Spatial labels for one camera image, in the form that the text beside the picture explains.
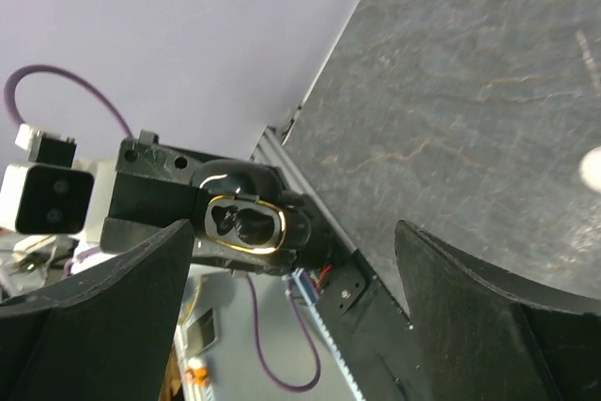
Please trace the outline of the black earbud charging case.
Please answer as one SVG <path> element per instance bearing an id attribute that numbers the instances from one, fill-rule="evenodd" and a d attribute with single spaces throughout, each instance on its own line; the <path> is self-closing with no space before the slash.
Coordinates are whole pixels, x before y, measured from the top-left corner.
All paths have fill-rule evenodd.
<path id="1" fill-rule="evenodd" d="M 309 243 L 312 226 L 271 170 L 258 163 L 213 160 L 200 164 L 192 216 L 195 255 L 224 267 L 288 268 Z"/>

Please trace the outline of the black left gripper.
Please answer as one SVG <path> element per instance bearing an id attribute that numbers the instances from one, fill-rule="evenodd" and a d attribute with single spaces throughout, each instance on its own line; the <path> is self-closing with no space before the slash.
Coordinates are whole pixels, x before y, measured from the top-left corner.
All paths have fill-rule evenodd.
<path id="1" fill-rule="evenodd" d="M 104 220 L 100 247 L 107 254 L 123 254 L 178 221 L 193 227 L 192 262 L 225 270 L 279 274 L 281 268 L 260 271 L 257 267 L 224 267 L 215 259 L 195 255 L 197 236 L 192 223 L 198 190 L 192 185 L 200 164 L 233 160 L 164 146 L 156 135 L 125 139 L 116 160 L 116 181 Z"/>

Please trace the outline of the white earbud charging case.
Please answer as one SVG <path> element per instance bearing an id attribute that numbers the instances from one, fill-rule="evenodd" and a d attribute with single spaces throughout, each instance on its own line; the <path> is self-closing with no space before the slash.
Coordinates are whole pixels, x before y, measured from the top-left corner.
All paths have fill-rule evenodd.
<path id="1" fill-rule="evenodd" d="M 583 156 L 578 173 L 584 185 L 601 193 L 601 147 L 595 147 Z"/>

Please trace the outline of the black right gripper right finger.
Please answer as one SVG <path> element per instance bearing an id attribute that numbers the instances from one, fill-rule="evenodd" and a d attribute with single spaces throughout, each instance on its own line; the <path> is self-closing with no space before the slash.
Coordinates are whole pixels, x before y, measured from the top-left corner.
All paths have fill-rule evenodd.
<path id="1" fill-rule="evenodd" d="M 536 283 L 416 224 L 397 268 L 436 400 L 597 400 L 600 301 Z"/>

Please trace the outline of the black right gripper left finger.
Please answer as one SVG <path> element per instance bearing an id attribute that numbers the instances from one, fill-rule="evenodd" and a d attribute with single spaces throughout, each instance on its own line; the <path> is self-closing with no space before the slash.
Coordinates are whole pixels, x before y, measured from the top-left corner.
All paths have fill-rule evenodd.
<path id="1" fill-rule="evenodd" d="M 88 270 L 1 304 L 4 400 L 156 400 L 191 264 L 177 221 Z"/>

